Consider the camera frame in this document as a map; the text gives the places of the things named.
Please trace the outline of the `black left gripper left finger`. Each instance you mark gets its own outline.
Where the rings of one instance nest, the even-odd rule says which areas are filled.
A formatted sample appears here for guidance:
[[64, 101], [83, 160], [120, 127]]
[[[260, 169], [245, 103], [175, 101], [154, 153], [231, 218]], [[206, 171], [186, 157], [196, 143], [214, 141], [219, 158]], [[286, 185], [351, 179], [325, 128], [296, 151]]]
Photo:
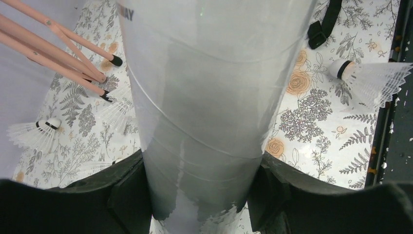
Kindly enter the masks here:
[[141, 151], [65, 188], [0, 181], [3, 234], [147, 234], [151, 216]]

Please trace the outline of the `white shuttlecock tube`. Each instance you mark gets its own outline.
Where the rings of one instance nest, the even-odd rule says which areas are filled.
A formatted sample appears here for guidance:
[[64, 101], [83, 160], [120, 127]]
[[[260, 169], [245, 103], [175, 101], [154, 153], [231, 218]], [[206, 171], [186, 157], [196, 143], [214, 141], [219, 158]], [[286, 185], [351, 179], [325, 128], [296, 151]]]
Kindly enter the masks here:
[[158, 233], [234, 233], [316, 5], [117, 1]]

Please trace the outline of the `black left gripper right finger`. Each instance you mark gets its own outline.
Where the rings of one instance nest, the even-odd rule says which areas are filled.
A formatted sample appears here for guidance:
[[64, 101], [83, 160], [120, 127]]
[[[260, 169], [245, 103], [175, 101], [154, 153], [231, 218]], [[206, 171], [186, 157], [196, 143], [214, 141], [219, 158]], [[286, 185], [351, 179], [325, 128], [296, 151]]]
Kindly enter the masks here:
[[262, 234], [410, 234], [413, 185], [362, 190], [329, 184], [264, 154], [247, 200]]

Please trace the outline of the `pink music stand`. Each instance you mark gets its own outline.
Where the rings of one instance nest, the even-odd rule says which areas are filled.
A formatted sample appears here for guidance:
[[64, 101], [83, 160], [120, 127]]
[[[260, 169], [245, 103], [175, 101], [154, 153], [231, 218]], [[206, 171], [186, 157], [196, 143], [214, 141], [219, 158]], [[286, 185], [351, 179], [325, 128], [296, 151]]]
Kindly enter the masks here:
[[2, 44], [26, 56], [29, 60], [53, 70], [63, 77], [98, 94], [102, 99], [108, 102], [114, 101], [109, 91], [92, 84], [93, 81], [103, 83], [107, 77], [91, 63], [75, 44], [79, 43], [107, 59], [109, 63], [116, 67], [123, 64], [123, 60], [120, 57], [101, 49], [19, 0], [5, 0], [4, 3], [47, 26], [53, 34], [74, 52], [74, 55], [72, 56], [66, 53], [64, 50], [4, 15], [0, 17], [0, 42]]

